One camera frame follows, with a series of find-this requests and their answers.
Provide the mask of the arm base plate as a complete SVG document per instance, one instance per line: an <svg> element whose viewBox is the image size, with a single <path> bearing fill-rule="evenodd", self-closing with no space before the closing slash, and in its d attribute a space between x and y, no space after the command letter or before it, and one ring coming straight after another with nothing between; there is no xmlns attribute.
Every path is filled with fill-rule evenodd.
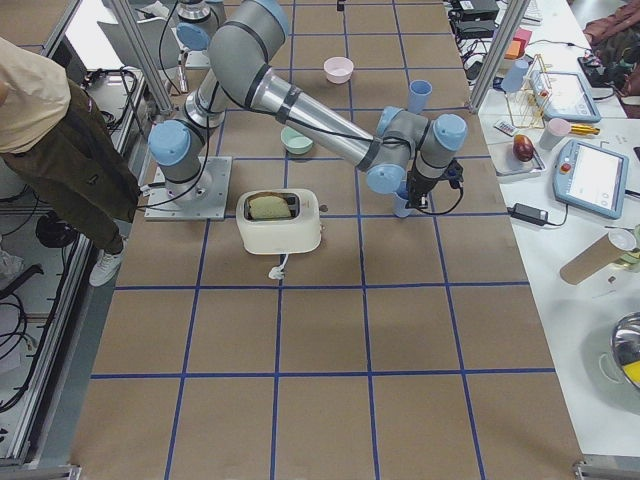
<svg viewBox="0 0 640 480"><path fill-rule="evenodd" d="M144 217L148 221L202 221L224 219L231 167L230 156L199 157L204 173L197 176L196 186L187 192L194 181L182 185L165 180L164 173L157 167L154 183L161 186L149 190Z"/></svg>

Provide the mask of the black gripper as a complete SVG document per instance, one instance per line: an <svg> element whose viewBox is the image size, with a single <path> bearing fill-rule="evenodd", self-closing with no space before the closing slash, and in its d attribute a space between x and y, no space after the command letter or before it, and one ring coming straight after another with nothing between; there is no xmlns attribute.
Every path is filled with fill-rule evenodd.
<svg viewBox="0 0 640 480"><path fill-rule="evenodd" d="M417 170L411 170L407 174L406 186L408 198L406 207L415 208L416 198L419 198L418 205L420 208L428 206L428 193L431 192L439 183L438 178L429 178L422 175Z"/></svg>

